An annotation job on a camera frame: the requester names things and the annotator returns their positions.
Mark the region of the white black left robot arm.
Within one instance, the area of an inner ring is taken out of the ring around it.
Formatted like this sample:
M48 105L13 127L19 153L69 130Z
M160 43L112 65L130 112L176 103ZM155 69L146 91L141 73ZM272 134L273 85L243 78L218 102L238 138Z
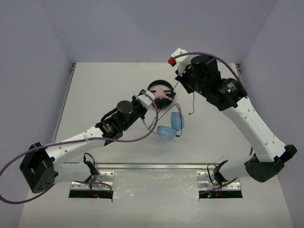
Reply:
M31 145L19 167L31 192L43 193L66 181L96 184L100 174L93 162L86 158L79 163L68 161L113 142L123 143L123 133L138 119L144 119L154 100L153 94L143 91L131 101L120 101L100 122L82 133L57 143Z

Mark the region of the pink blue cat-ear headphones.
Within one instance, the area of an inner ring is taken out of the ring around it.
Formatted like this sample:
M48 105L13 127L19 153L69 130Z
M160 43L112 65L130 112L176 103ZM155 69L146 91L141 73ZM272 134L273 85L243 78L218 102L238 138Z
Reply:
M185 126L184 116L181 113L181 106L172 100L173 106L176 106L177 112L171 113L171 127L158 125L156 130L152 132L158 135L161 139L172 140L175 137L180 137Z

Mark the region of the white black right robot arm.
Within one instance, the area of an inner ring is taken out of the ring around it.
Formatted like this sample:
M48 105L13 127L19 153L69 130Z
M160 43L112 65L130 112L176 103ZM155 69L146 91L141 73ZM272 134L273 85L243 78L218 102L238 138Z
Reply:
M279 140L251 104L237 78L221 77L217 61L211 54L181 53L168 62L177 66L175 79L188 93L198 93L217 107L240 130L253 154L238 161L223 161L213 170L214 179L222 184L249 176L266 182L276 176L297 152L294 145Z

